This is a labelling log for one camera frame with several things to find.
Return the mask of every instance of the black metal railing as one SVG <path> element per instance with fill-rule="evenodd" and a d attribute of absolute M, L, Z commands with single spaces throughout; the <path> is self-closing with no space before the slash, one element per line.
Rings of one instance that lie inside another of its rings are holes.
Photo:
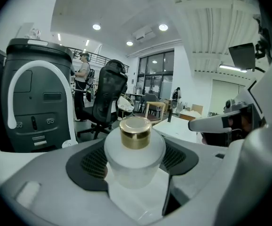
<path fill-rule="evenodd" d="M 72 51 L 73 58 L 80 59 L 80 53 L 83 52 L 83 50 L 77 49 L 77 48 L 70 48 L 70 47 L 68 47 L 68 48 Z M 91 53 L 88 51 L 87 51 L 87 53 L 90 55 L 91 62 L 96 63 L 98 65 L 105 66 L 107 64 L 107 62 L 111 60 L 110 58 L 106 58 L 104 56 L 97 55 L 97 54 L 94 54 L 94 53 Z M 124 68 L 125 68 L 125 71 L 128 73 L 129 66 L 124 65 Z"/>

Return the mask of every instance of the white ceiling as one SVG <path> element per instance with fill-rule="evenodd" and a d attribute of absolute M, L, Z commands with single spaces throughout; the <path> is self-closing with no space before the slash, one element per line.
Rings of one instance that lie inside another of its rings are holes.
<path fill-rule="evenodd" d="M 92 28 L 95 23 L 101 30 Z M 162 23 L 168 25 L 166 32 L 158 28 Z M 132 34 L 146 25 L 156 37 L 140 43 Z M 180 38 L 158 0 L 57 0 L 51 30 L 88 37 L 126 55 Z"/>
<path fill-rule="evenodd" d="M 88 52 L 94 53 L 95 50 L 100 46 L 100 43 L 98 43 L 95 40 L 81 37 L 73 34 L 67 34 L 67 33 L 59 33 L 61 41 L 58 40 L 58 33 L 53 32 L 52 33 L 52 39 L 54 43 L 61 44 L 62 46 L 71 47 L 71 48 L 78 48 L 78 49 L 86 49 Z M 88 43 L 88 46 L 85 46 L 85 43 L 87 40 L 90 40 Z"/>
<path fill-rule="evenodd" d="M 51 29 L 99 41 L 126 55 L 181 39 L 193 72 L 251 79 L 252 72 L 219 65 L 233 65 L 228 47 L 256 44 L 259 36 L 253 15 L 259 13 L 256 0 L 57 0 Z M 100 31 L 92 28 L 94 23 L 101 24 Z M 166 32 L 158 29 L 161 23 L 168 25 Z M 132 34 L 146 25 L 156 37 L 135 41 Z M 126 45 L 129 40 L 134 42 L 131 47 Z M 268 67 L 266 59 L 258 65 Z"/>

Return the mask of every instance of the perforated black pad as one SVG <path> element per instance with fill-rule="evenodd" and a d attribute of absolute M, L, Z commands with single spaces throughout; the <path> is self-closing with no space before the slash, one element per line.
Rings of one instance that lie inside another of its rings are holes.
<path fill-rule="evenodd" d="M 160 169 L 170 177 L 182 175 L 198 163 L 198 156 L 193 151 L 173 143 L 166 138 L 166 153 Z M 81 150 L 70 157 L 66 163 L 68 176 L 81 188 L 89 191 L 108 191 L 106 175 L 107 158 L 104 153 L 104 141 Z"/>

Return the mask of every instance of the black pants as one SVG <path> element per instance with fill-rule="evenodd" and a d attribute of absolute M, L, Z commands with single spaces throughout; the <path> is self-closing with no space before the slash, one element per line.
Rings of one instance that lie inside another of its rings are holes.
<path fill-rule="evenodd" d="M 84 90 L 86 86 L 85 82 L 76 81 L 75 82 L 75 89 Z M 83 101 L 83 93 L 75 91 L 74 95 L 74 107 L 77 119 L 80 119 L 80 111 L 85 107 Z"/>

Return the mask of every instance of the white curved tube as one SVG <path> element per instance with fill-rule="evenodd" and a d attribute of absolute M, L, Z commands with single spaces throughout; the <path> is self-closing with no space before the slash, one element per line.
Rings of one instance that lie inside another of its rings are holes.
<path fill-rule="evenodd" d="M 59 77 L 62 85 L 65 88 L 66 91 L 66 107 L 67 107 L 67 115 L 68 115 L 68 124 L 69 124 L 69 132 L 70 132 L 70 138 L 71 142 L 73 144 L 77 144 L 75 139 L 75 132 L 74 132 L 74 122 L 73 122 L 73 102 L 72 102 L 72 94 L 71 94 L 71 88 L 66 80 L 64 74 L 58 69 L 55 65 L 43 61 L 43 60 L 35 60 L 28 62 L 27 64 L 23 65 L 18 69 L 18 71 L 14 74 L 8 91 L 8 126 L 10 129 L 14 129 L 16 127 L 16 120 L 14 117 L 14 111 L 13 111 L 13 93 L 14 93 L 14 87 L 16 85 L 16 82 L 18 78 L 22 75 L 23 72 L 26 70 L 32 68 L 32 67 L 44 67 L 49 70 L 51 70 L 57 77 Z"/>

